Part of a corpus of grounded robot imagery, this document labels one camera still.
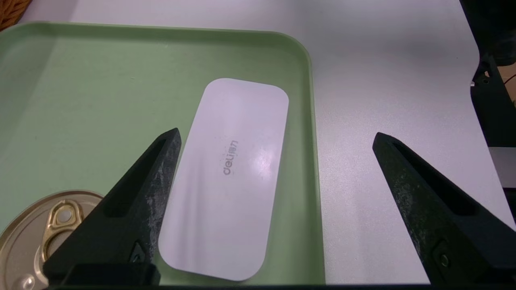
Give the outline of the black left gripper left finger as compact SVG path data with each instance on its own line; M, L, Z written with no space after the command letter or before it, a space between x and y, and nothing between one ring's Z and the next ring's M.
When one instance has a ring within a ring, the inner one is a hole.
M50 284L158 284L154 255L182 139L158 136L44 263Z

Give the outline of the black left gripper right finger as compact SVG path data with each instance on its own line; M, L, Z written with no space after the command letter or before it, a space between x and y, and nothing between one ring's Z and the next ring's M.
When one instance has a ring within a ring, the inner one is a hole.
M514 284L516 234L395 137L372 149L431 284Z

